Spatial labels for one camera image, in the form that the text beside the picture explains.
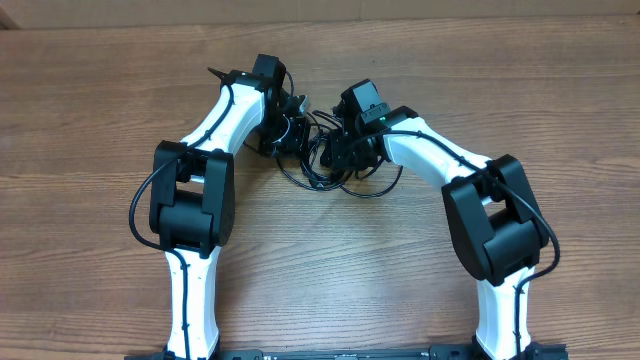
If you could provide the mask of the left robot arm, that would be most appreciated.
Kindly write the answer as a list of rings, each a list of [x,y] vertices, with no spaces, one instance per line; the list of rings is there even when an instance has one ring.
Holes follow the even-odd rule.
[[[235,218],[234,160],[251,135],[265,157],[298,155],[309,127],[306,99],[283,88],[285,65],[260,54],[249,72],[216,71],[218,102],[179,142],[154,153],[149,226],[168,261],[172,326],[159,359],[213,359],[220,342],[216,322],[217,263]]]

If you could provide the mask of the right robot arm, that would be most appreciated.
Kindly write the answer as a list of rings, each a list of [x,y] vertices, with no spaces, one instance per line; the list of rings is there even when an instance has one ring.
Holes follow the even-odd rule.
[[[475,279],[479,322],[470,355],[479,359],[541,359],[527,329],[530,283],[541,251],[558,239],[541,214],[522,164],[454,144],[412,109],[383,102],[370,80],[340,96],[322,164],[356,173],[386,161],[440,188],[454,251]]]

